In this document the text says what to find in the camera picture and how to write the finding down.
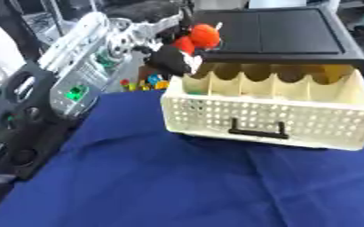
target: orange toy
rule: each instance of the orange toy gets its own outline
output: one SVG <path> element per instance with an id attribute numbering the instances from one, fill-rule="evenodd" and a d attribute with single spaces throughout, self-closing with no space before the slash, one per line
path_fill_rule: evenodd
<path id="1" fill-rule="evenodd" d="M 189 36 L 180 37 L 179 39 L 177 39 L 174 42 L 173 45 L 189 55 L 193 55 L 193 53 L 194 53 L 195 47 L 194 47 L 192 41 L 190 40 Z"/>
<path id="2" fill-rule="evenodd" d="M 194 26 L 189 37 L 195 47 L 204 49 L 213 49 L 220 42 L 219 32 L 206 24 Z"/>

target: table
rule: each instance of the table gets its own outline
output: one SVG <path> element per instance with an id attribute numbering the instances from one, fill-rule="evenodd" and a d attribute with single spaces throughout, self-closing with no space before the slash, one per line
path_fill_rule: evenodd
<path id="1" fill-rule="evenodd" d="M 0 227 L 364 227 L 364 150 L 172 134 L 161 92 L 105 95 Z"/>

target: cream plastic drawer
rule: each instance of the cream plastic drawer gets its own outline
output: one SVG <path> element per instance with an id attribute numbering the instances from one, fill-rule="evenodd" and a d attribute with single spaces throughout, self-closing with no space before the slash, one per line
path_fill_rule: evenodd
<path id="1" fill-rule="evenodd" d="M 364 79 L 358 70 L 321 84 L 313 70 L 284 82 L 277 70 L 266 76 L 263 68 L 254 69 L 262 78 L 253 78 L 244 67 L 250 66 L 226 70 L 234 74 L 229 80 L 211 70 L 200 79 L 173 77 L 162 96 L 167 130 L 278 145 L 364 147 Z"/>

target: colorful toy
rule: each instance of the colorful toy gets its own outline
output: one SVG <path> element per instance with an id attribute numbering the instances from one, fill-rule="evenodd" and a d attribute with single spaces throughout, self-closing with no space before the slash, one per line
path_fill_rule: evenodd
<path id="1" fill-rule="evenodd" d="M 170 85 L 170 83 L 169 83 L 169 82 L 167 82 L 167 81 L 160 81 L 160 82 L 158 82 L 158 83 L 154 86 L 154 88 L 155 88 L 156 90 L 167 89 L 169 85 Z"/>
<path id="2" fill-rule="evenodd" d="M 129 86 L 130 81 L 129 80 L 127 80 L 127 79 L 121 80 L 120 84 L 122 85 L 122 87 L 124 88 L 125 91 L 130 90 L 130 86 Z"/>
<path id="3" fill-rule="evenodd" d="M 158 82 L 160 82 L 162 79 L 158 74 L 151 74 L 149 77 L 147 77 L 147 81 L 152 85 L 155 86 Z"/>

